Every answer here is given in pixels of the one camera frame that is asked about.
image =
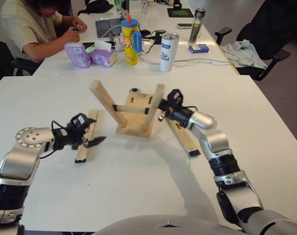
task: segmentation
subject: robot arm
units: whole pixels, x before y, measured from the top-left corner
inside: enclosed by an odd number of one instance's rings
[[[84,114],[73,117],[66,127],[57,129],[28,127],[15,137],[12,150],[0,164],[0,231],[17,234],[18,221],[24,210],[24,201],[44,152],[63,149],[66,145],[77,148],[83,144],[91,147],[105,137],[92,141],[84,138],[85,129],[95,120]]]
[[[159,105],[163,111],[159,120],[165,117],[176,120],[198,139],[214,173],[219,189],[217,199],[224,218],[250,235],[297,234],[295,222],[263,209],[251,182],[239,168],[226,135],[217,128],[217,120],[210,115],[193,112],[182,103],[183,95],[179,90],[173,90]]]

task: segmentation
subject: tissue box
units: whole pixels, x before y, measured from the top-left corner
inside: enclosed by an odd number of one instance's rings
[[[192,44],[189,46],[190,52],[194,53],[207,53],[209,48],[206,44]]]
[[[91,58],[81,43],[66,43],[64,47],[73,65],[84,68],[91,66]]]
[[[115,49],[111,51],[95,49],[90,53],[91,61],[97,65],[111,67],[117,61]]]

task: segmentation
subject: wooden plank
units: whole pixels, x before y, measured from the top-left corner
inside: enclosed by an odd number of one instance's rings
[[[144,108],[149,107],[152,101],[152,94],[142,94],[142,93],[135,93],[129,92],[127,97],[126,106],[132,108]],[[150,123],[146,130],[142,129],[142,124],[147,115],[145,114],[132,114],[132,113],[124,113],[125,118],[127,119],[126,127],[122,127],[118,125],[116,133],[119,135],[124,135],[131,137],[133,139],[140,139],[140,140],[149,140],[151,137],[152,131],[152,124]]]
[[[97,120],[98,118],[98,109],[91,109],[89,111],[89,114],[88,114],[88,117],[89,118],[92,118],[94,120]],[[96,133],[96,125],[97,125],[97,122],[93,122],[89,128],[86,129],[86,133],[84,135],[84,137],[91,141],[94,139],[95,137],[95,133]],[[82,144],[78,147],[78,150],[76,152],[76,158],[75,158],[75,163],[84,163],[86,162],[86,158],[88,157],[89,155],[89,150],[91,148],[85,148]]]
[[[127,119],[122,113],[116,112],[114,110],[113,105],[115,105],[115,103],[110,95],[107,93],[101,82],[98,80],[92,81],[90,84],[90,91],[94,94],[94,96],[96,96],[96,98],[99,100],[99,102],[101,102],[105,109],[107,109],[111,116],[113,116],[116,122],[120,126],[125,127],[127,124]]]
[[[115,105],[114,109],[117,112],[126,112],[126,113],[133,113],[133,114],[148,114],[148,111],[149,111],[149,108],[131,107],[126,105]]]
[[[157,108],[158,108],[158,106],[160,104],[160,101],[161,101],[162,97],[163,97],[163,92],[164,92],[164,85],[163,84],[158,84],[157,87],[156,87],[155,93],[153,95],[147,117],[144,120],[144,123],[142,125],[143,130],[147,130],[147,128],[151,124],[152,119],[155,116],[156,110],[157,110]]]
[[[183,127],[180,127],[177,121],[171,121],[168,118],[166,118],[166,120],[172,131],[180,141],[182,148],[188,153],[188,155],[190,157],[196,157],[200,155],[201,153],[198,150],[198,145],[196,145],[192,138],[188,135],[188,131]]]

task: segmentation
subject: person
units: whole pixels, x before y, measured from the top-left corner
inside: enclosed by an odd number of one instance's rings
[[[79,41],[78,31],[86,31],[87,25],[78,17],[58,13],[59,8],[69,6],[70,0],[6,0],[0,22],[12,56],[41,63],[66,43]],[[68,29],[57,38],[57,26],[73,26],[78,31]]]

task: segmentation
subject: white tumbler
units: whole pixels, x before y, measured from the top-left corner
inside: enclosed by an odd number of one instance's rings
[[[160,70],[162,72],[170,72],[173,67],[173,62],[176,57],[179,34],[177,33],[164,33],[161,40],[161,61]]]

